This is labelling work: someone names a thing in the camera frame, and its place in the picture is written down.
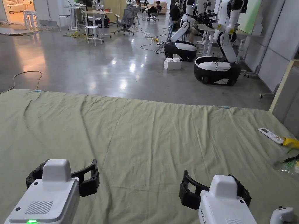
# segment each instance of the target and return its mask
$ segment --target polished gray floor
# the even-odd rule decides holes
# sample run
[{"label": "polished gray floor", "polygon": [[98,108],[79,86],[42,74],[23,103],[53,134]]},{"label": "polished gray floor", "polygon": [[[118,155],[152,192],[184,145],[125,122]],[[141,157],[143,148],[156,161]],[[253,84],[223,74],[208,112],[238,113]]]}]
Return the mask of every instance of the polished gray floor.
[{"label": "polished gray floor", "polygon": [[[143,50],[152,41],[147,35],[165,34],[168,21],[140,21],[135,35],[116,33],[95,47],[92,43],[63,37],[59,29],[42,31],[29,36],[0,36],[0,91],[13,86],[12,78],[23,71],[43,73],[40,90],[96,94],[151,101],[220,105],[269,109],[272,98],[259,99],[268,92],[259,80],[240,75],[233,87],[204,85],[193,74],[193,63],[183,62],[181,70],[165,70],[164,54]],[[116,30],[116,25],[105,29]],[[154,45],[144,48],[157,50]],[[39,74],[27,73],[15,78],[16,88],[35,89]]]}]

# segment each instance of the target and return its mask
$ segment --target wrinkled fabric sheet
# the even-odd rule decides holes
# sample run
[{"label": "wrinkled fabric sheet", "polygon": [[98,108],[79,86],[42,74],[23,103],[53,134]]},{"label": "wrinkled fabric sheet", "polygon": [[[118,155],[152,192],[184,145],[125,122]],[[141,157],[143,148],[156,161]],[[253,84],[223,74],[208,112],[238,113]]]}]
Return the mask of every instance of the wrinkled fabric sheet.
[{"label": "wrinkled fabric sheet", "polygon": [[280,205],[299,215],[299,177],[271,165],[287,149],[258,129],[293,136],[267,111],[12,90],[0,95],[0,125],[0,223],[49,158],[73,172],[98,161],[98,193],[80,199],[75,224],[199,224],[178,196],[184,170],[207,186],[234,175],[257,223]]}]

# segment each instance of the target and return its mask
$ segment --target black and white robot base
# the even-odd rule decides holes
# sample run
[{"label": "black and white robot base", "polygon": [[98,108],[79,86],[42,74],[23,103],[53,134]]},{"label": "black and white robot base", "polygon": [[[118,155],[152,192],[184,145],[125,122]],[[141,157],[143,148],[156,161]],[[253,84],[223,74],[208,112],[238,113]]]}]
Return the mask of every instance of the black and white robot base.
[{"label": "black and white robot base", "polygon": [[196,57],[196,45],[189,41],[166,42],[164,44],[164,52],[166,58],[173,58],[177,54],[182,61],[192,62]]},{"label": "black and white robot base", "polygon": [[203,84],[213,84],[222,79],[228,79],[227,83],[218,85],[233,86],[241,73],[241,66],[229,63],[219,57],[203,56],[196,59],[194,75]]}]

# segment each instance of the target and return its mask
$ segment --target remote control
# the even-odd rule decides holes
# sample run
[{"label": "remote control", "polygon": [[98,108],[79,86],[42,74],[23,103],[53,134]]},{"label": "remote control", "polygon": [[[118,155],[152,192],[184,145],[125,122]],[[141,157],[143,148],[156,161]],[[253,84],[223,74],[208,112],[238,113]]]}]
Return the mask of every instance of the remote control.
[{"label": "remote control", "polygon": [[270,224],[283,224],[283,222],[291,222],[293,220],[294,210],[293,208],[283,208],[279,206],[278,209],[274,210]]},{"label": "remote control", "polygon": [[276,134],[270,132],[268,129],[266,129],[266,128],[260,128],[259,131],[261,133],[263,133],[264,135],[266,135],[267,137],[269,137],[270,139],[272,139],[277,144],[281,145],[283,143],[283,139],[281,139],[280,137],[278,137]]}]

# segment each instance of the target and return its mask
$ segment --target mesh office chair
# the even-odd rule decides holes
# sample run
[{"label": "mesh office chair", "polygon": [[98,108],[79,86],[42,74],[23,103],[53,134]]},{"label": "mesh office chair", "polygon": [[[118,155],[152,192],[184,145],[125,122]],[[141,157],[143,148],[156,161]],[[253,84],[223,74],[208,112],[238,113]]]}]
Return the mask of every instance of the mesh office chair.
[{"label": "mesh office chair", "polygon": [[114,31],[113,33],[123,31],[123,34],[126,35],[125,32],[127,31],[134,35],[134,32],[130,31],[129,28],[133,25],[134,17],[137,15],[138,11],[139,9],[137,9],[135,6],[127,5],[123,10],[123,18],[121,20],[116,20],[117,24],[122,26],[123,28]]},{"label": "mesh office chair", "polygon": [[153,20],[158,20],[159,21],[159,19],[157,19],[159,13],[160,13],[159,11],[158,11],[158,13],[151,13],[150,14],[151,17],[149,18],[149,20],[153,19]]}]

